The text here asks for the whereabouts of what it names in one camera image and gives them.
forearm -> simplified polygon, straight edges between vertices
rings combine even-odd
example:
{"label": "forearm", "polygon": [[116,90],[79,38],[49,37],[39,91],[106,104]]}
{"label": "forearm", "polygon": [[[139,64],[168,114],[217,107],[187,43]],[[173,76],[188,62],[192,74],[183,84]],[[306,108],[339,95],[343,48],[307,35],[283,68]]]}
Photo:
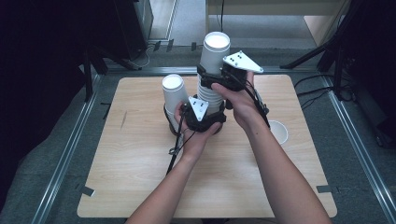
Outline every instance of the forearm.
{"label": "forearm", "polygon": [[303,175],[276,141],[264,121],[252,116],[245,129],[262,183],[280,223],[328,223],[330,219]]}
{"label": "forearm", "polygon": [[195,161],[180,160],[126,223],[169,223]]}

black mount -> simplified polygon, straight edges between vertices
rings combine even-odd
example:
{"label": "black mount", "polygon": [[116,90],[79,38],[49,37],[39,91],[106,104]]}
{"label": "black mount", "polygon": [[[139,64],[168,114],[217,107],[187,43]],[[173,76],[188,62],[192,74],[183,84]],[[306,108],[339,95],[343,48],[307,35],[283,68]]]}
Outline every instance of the black mount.
{"label": "black mount", "polygon": [[[241,91],[241,84],[246,84],[247,81],[247,71],[239,68],[234,68],[227,63],[223,64],[221,68],[221,75],[212,75],[206,72],[206,70],[200,65],[197,65],[198,74],[201,76],[201,86],[212,89],[212,83],[219,83],[223,87],[231,91]],[[240,83],[235,82],[230,75],[235,76]]]}
{"label": "black mount", "polygon": [[186,123],[187,126],[193,131],[196,131],[198,133],[203,133],[206,132],[212,124],[216,122],[224,123],[226,120],[226,116],[224,115],[224,102],[220,105],[219,111],[210,115],[205,114],[204,118],[201,121],[198,121],[196,118],[194,111],[192,110],[192,106],[190,103],[186,105]]}

stand leg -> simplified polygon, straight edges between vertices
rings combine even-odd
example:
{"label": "stand leg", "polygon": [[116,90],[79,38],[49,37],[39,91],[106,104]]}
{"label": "stand leg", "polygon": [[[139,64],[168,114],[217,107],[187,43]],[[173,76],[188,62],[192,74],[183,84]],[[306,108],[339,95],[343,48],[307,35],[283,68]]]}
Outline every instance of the stand leg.
{"label": "stand leg", "polygon": [[280,65],[279,68],[281,69],[293,69],[295,67],[297,67],[298,65],[308,61],[309,59],[317,56],[318,54],[320,54],[321,52],[323,52],[327,47],[329,46],[328,43],[323,44],[322,46],[313,49],[312,51],[306,53],[304,56],[302,56],[301,58],[297,59],[296,61],[292,62],[292,63],[288,63],[285,65]]}
{"label": "stand leg", "polygon": [[343,75],[343,64],[344,64],[344,50],[343,48],[338,49],[337,61],[335,62],[334,71],[334,94],[337,96],[339,101],[342,101],[341,97],[341,77]]}
{"label": "stand leg", "polygon": [[337,49],[326,50],[323,53],[317,64],[317,69],[319,72],[329,71],[330,67],[335,62],[335,57],[336,57],[335,53],[337,53]]}

wooden board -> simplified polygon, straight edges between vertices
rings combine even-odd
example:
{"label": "wooden board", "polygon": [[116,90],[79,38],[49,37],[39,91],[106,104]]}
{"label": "wooden board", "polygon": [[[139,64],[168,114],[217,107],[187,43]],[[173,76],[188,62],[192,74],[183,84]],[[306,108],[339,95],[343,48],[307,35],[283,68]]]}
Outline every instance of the wooden board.
{"label": "wooden board", "polygon": [[[163,113],[162,77],[127,77],[120,81],[82,195],[80,217],[128,217],[164,178],[176,138]],[[189,95],[197,77],[183,77]],[[318,154],[291,80],[285,75],[255,76],[268,105],[269,119],[285,124],[283,148],[319,196],[330,217],[336,207],[326,186]],[[220,133],[209,139],[192,171],[175,217],[273,217],[259,170],[243,130],[226,111]]]}

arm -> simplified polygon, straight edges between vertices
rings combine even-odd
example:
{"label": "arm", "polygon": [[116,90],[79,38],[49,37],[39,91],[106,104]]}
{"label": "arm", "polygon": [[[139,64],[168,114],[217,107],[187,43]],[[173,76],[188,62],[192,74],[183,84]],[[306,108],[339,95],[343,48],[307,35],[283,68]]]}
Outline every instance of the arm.
{"label": "arm", "polygon": [[[252,73],[247,73],[247,80],[253,83]],[[276,141],[247,93],[229,91],[216,83],[212,89],[233,104],[235,120],[247,134],[279,223],[331,223],[317,195]]]}
{"label": "arm", "polygon": [[[177,106],[175,118],[180,122],[180,107]],[[192,134],[193,137],[185,143],[183,154],[172,171],[160,185],[151,192],[145,201],[134,211],[126,223],[169,223],[177,209],[183,189],[186,187],[192,168],[198,162],[205,148],[207,139],[219,128],[215,123],[205,133],[193,133],[185,122],[181,130],[184,132],[184,141]]]}

